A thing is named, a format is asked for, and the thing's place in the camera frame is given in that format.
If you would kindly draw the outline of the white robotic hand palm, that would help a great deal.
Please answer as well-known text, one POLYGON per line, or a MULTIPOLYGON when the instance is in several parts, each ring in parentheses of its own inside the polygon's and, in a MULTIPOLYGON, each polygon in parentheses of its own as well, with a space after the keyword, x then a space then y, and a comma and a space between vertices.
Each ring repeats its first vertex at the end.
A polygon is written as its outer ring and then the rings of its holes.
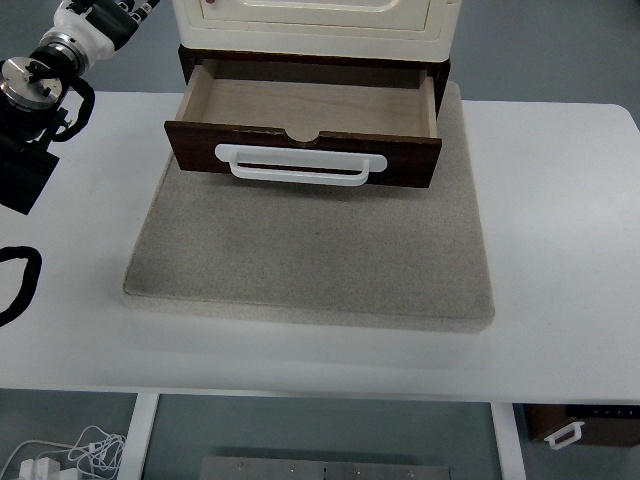
POLYGON ((72 61, 110 59, 144 20, 144 1, 62 1, 53 17, 52 47, 72 61))

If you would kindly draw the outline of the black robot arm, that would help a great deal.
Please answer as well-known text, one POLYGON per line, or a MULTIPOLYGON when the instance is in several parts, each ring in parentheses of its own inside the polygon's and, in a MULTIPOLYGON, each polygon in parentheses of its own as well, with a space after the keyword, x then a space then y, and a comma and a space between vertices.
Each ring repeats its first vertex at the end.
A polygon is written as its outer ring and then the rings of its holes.
POLYGON ((95 92, 83 79, 136 33, 155 1, 63 1, 28 56, 1 62, 1 204, 27 215, 66 142, 88 124, 95 92))

